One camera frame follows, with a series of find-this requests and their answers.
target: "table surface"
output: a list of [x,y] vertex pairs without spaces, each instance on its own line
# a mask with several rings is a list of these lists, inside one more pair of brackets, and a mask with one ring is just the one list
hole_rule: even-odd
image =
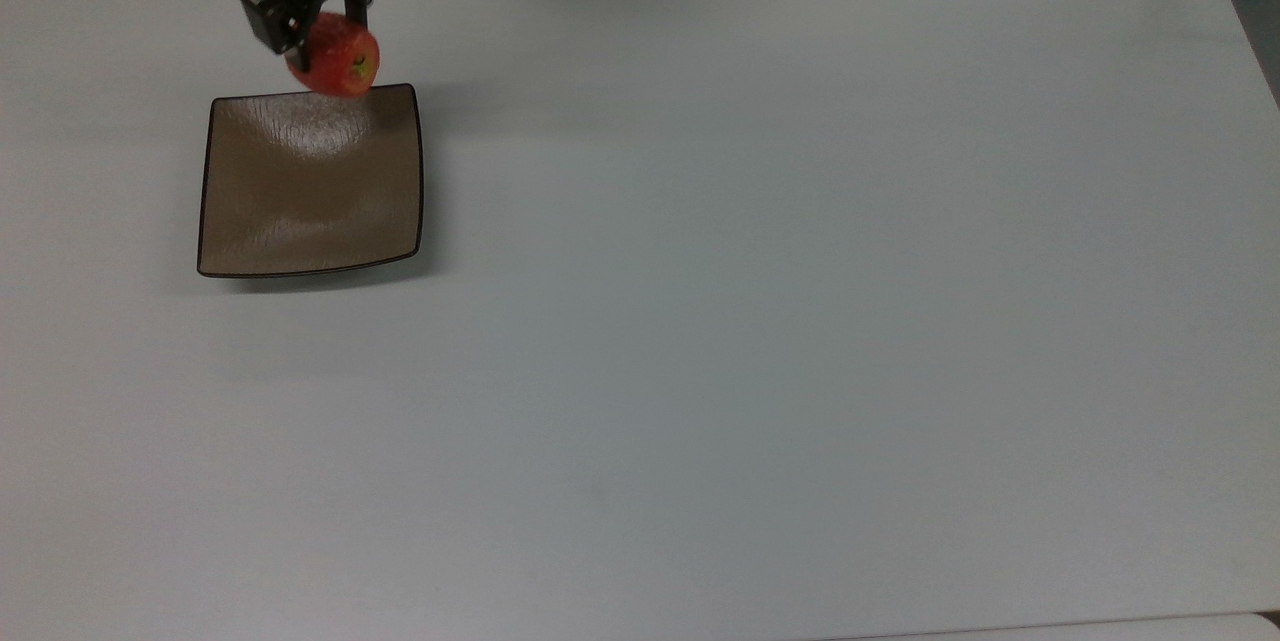
[[376,0],[426,248],[256,284],[195,269],[209,104],[294,88],[238,0],[0,18],[6,641],[1280,606],[1230,0]]

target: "brown plate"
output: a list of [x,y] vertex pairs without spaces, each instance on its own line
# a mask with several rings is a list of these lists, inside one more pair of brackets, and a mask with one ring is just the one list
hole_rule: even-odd
[[196,269],[293,276],[389,264],[422,237],[422,132],[413,86],[361,99],[215,99]]

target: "white table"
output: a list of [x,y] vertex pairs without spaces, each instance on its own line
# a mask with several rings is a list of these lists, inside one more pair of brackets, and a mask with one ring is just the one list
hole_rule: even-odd
[[215,281],[237,0],[0,0],[5,641],[782,641],[1280,606],[1229,0],[378,0],[428,253]]

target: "red apple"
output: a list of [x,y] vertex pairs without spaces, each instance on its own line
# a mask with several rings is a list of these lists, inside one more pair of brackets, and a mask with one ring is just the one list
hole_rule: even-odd
[[288,64],[294,79],[315,93],[330,97],[362,97],[378,75],[378,38],[364,26],[324,12],[307,32],[307,55],[311,70],[302,72]]

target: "square plate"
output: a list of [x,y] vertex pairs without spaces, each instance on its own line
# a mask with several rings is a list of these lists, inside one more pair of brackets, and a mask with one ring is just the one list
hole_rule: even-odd
[[346,271],[416,255],[422,132],[413,86],[361,99],[215,99],[200,205],[202,276]]

